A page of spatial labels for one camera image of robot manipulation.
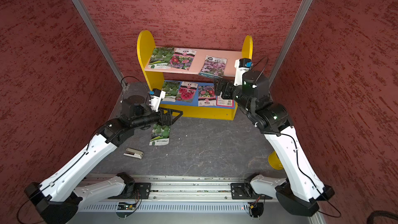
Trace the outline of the purple flower seed bag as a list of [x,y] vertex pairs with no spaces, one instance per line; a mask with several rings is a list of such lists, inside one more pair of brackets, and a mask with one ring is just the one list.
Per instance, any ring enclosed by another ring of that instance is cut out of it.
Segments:
[[206,56],[202,69],[199,72],[200,76],[206,78],[222,78],[227,66],[226,58],[216,58]]

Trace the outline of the large green gourd seed bag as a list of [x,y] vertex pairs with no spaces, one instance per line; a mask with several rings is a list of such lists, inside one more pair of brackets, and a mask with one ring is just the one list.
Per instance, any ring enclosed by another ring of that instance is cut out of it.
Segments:
[[154,124],[151,132],[149,146],[165,146],[170,140],[170,126]]

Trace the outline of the pink zinnia seed bag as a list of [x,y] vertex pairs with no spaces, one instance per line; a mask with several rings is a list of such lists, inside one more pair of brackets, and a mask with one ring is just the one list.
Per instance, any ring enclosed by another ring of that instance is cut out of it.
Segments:
[[197,51],[193,49],[176,48],[168,63],[170,68],[189,70]]

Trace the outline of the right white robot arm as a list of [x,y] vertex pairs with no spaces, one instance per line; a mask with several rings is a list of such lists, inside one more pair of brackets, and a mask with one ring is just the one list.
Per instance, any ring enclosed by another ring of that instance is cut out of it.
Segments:
[[214,81],[215,94],[234,100],[251,123],[271,144],[287,177],[270,178],[258,174],[248,178],[249,191],[275,198],[290,214],[311,217],[319,211],[318,203],[334,196],[313,170],[296,135],[285,107],[272,101],[269,80],[259,71],[247,71],[240,83],[227,79]]

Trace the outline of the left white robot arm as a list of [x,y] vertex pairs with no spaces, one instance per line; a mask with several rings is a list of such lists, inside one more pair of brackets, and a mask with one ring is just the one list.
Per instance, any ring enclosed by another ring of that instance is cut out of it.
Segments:
[[107,198],[141,199],[135,179],[118,173],[111,179],[87,187],[79,183],[110,153],[120,147],[137,129],[154,124],[172,125],[182,111],[160,107],[163,95],[150,93],[150,103],[140,95],[121,101],[121,114],[98,128],[88,144],[65,166],[41,183],[31,183],[25,189],[43,222],[66,224],[83,208]]

